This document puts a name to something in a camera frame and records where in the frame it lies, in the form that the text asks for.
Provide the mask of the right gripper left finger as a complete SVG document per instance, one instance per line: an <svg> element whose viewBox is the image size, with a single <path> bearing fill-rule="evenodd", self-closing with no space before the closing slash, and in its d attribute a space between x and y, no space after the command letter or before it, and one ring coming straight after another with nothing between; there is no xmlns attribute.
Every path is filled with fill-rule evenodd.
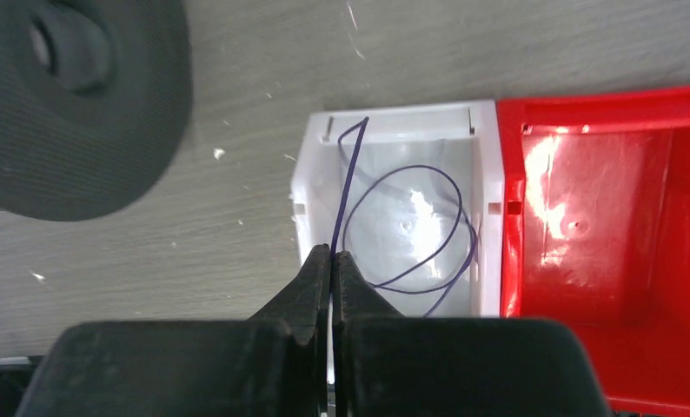
<svg viewBox="0 0 690 417"><path fill-rule="evenodd" d="M95 321L43 358L21 416L318 416L327 410L330 250L246 320Z"/></svg>

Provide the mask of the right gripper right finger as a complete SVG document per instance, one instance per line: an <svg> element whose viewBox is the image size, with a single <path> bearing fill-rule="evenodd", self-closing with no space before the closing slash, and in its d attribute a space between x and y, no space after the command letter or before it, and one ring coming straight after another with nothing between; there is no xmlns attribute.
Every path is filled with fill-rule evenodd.
<svg viewBox="0 0 690 417"><path fill-rule="evenodd" d="M556 321L417 318L333 260L335 410L340 416L607 416L576 336Z"/></svg>

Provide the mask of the black cable spool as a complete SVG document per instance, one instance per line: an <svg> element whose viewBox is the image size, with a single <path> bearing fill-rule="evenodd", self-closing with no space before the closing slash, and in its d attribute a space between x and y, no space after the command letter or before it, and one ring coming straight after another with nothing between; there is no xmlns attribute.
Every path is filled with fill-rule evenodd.
<svg viewBox="0 0 690 417"><path fill-rule="evenodd" d="M173 161L193 91L181 1L0 1L0 210L126 208Z"/></svg>

